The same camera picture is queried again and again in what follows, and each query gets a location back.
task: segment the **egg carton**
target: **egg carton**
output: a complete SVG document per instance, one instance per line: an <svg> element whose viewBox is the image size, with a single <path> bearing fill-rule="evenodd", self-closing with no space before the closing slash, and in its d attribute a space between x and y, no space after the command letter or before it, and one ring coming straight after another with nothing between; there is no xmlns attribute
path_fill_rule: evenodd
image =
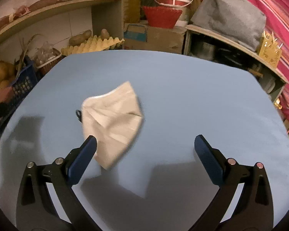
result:
<svg viewBox="0 0 289 231"><path fill-rule="evenodd" d="M80 53L87 53L87 52L96 52L102 50L110 50L114 49L115 47L119 47L124 42L124 39L119 40L118 37L113 39L110 37L108 40L102 40L101 36L97 37L96 35L90 37L88 40L83 42L80 46L67 46L66 48L61 49L61 53L65 56L71 54L80 54Z"/></svg>

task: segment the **metal pivot bolt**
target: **metal pivot bolt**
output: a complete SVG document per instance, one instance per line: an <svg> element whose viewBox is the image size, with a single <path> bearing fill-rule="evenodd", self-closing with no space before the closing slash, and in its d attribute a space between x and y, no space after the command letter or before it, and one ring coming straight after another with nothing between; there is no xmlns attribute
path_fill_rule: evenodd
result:
<svg viewBox="0 0 289 231"><path fill-rule="evenodd" d="M228 159L228 163L229 163L230 165L234 165L234 164L236 164L237 162L235 161L235 159L229 158L229 159Z"/></svg>
<svg viewBox="0 0 289 231"><path fill-rule="evenodd" d="M27 164L27 167L28 168L32 168L34 166L34 162L33 161L30 161L28 164Z"/></svg>
<svg viewBox="0 0 289 231"><path fill-rule="evenodd" d="M257 162L257 168L263 168L263 164L261 162Z"/></svg>
<svg viewBox="0 0 289 231"><path fill-rule="evenodd" d="M60 165L60 164L63 163L63 161L64 161L64 159L63 159L62 157L60 157L60 158L57 158L57 159L55 160L55 163L58 164L58 165Z"/></svg>

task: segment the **blue gripper pad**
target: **blue gripper pad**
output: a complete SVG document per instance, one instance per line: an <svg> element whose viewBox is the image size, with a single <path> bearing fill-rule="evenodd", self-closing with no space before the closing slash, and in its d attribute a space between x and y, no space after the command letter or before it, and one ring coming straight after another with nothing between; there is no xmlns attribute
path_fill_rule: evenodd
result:
<svg viewBox="0 0 289 231"><path fill-rule="evenodd" d="M221 186L224 184L223 168L216 160L213 149L202 135L195 138L195 151L199 156L213 184Z"/></svg>
<svg viewBox="0 0 289 231"><path fill-rule="evenodd" d="M79 154L67 170L68 183L70 185L79 183L83 173L96 152L96 148L97 141L94 136L89 136L81 145L79 148L81 149Z"/></svg>

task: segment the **wooden shelf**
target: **wooden shelf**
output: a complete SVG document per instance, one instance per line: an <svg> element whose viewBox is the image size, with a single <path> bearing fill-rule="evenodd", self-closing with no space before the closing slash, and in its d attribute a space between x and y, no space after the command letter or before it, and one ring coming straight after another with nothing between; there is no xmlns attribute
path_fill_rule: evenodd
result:
<svg viewBox="0 0 289 231"><path fill-rule="evenodd" d="M243 51L244 53L248 54L249 56L253 57L254 59L256 59L257 61L261 62L263 65L265 65L267 68L269 68L272 72L274 72L276 75L278 75L278 77L280 77L284 83L289 83L289 81L287 80L287 78L278 70L275 69L273 67L271 67L264 59L262 59L259 55L257 55L257 53L252 52L251 50L249 50L248 48L236 43L235 41L232 41L230 39L228 39L225 36L222 36L216 32L213 32L211 30L208 29L204 29L195 25L187 25L186 29L196 32L196 33L201 33L207 36L210 36L214 39L217 39L219 41L222 41L226 44L231 45L232 47L235 47L241 51Z"/></svg>
<svg viewBox="0 0 289 231"><path fill-rule="evenodd" d="M28 27L45 18L52 17L54 15L61 14L70 10L91 7L114 1L116 0L71 0L40 8L12 21L0 29L0 44L25 27Z"/></svg>

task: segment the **gray cloth cover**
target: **gray cloth cover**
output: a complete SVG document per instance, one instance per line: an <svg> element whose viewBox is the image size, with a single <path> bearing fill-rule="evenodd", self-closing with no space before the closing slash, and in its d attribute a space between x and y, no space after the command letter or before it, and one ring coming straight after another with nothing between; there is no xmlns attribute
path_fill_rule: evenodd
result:
<svg viewBox="0 0 289 231"><path fill-rule="evenodd" d="M203 0L191 21L255 51L266 19L248 0Z"/></svg>

